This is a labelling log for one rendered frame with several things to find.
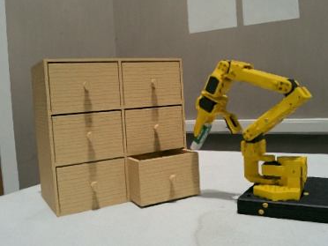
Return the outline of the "white eraser with green sleeve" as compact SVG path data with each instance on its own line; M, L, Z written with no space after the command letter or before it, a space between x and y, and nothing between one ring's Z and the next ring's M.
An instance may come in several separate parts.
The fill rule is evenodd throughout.
M193 151L199 150L201 145L204 143L209 131L211 130L212 126L209 123L205 123L202 130L200 131L199 135L195 137L191 149Z

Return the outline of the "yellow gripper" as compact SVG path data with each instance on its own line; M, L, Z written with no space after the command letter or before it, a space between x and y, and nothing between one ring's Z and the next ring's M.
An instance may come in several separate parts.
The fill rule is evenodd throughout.
M198 117L194 126L195 137L199 135L205 123L212 125L219 114L224 116L227 128L231 131L232 134L243 130L235 114L231 114L225 110L228 101L227 96L222 95L220 97L212 97L210 94L205 93L204 91L202 94L203 95L197 99L196 103L196 109L198 109Z

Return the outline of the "tan cardboard drawer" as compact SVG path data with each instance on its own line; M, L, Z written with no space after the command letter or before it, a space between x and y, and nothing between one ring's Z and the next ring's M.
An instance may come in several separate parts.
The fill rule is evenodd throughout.
M48 63L48 88L51 112L121 107L118 63Z
M123 105L180 102L179 63L121 63Z
M82 163L56 167L60 213L127 200L124 158Z
M51 115L55 163L123 154L121 111Z
M124 109L127 153L183 145L182 106Z
M151 205L200 193L198 152L182 148L127 156L130 199Z

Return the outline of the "tan wooden chest of drawers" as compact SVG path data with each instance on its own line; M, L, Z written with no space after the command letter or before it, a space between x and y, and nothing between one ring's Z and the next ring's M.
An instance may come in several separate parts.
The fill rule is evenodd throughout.
M178 62L180 69L180 84L181 84L181 100L180 102L168 102L168 103L156 103L145 105L123 105L123 81L122 81L122 66L121 63L154 63L154 62ZM87 109L75 109L64 111L50 111L50 99L48 88L48 63L118 63L118 78L119 78L119 91L120 91L120 105L121 107L109 107L109 108L87 108ZM41 197L47 203L56 217L62 217L79 212L91 211L111 205L119 205L123 203L131 202L130 199L130 185L129 185L129 173L128 173L128 160L127 156L151 153L163 150L182 148L187 150L186 146L186 130L185 130L185 114L184 114L184 98L183 98L183 68L182 58L58 58L58 59L43 59L36 65L31 67L32 75L32 88L34 99L34 121L35 132L37 142L37 152L39 161L39 171L41 180ZM155 106L182 106L183 116L183 145L164 147L159 149L146 150L141 152L127 153L126 147L126 134L125 134L125 121L124 121L124 109L125 108L143 108L143 107L155 107ZM54 144L52 134L52 122L51 115L89 112L89 111L101 111L101 110L119 110L121 111L122 118L122 131L123 131L123 154L92 158L86 160L75 160L62 163L55 163ZM60 213L57 183L56 183L56 167L63 165L70 165L94 160L105 160L111 158L122 157L124 158L125 169L125 181L126 181L126 193L127 200L119 201L106 205L99 205L91 208L77 210L73 212Z

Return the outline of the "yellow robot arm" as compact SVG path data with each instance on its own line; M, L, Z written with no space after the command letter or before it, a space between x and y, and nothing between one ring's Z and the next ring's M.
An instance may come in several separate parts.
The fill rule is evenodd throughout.
M209 76L204 92L212 97L220 97L229 91L233 80L251 83L285 95L286 98L243 131L242 135L246 139L241 142L244 177L250 183L260 183L260 186L254 187L254 196L272 201L299 200L304 188L302 182L304 157L277 156L276 160L275 155L264 154L263 135L308 101L312 97L311 94L305 87L300 88L293 79L255 71L251 64L225 60L219 62L214 73ZM259 161L264 161L261 164L261 175Z

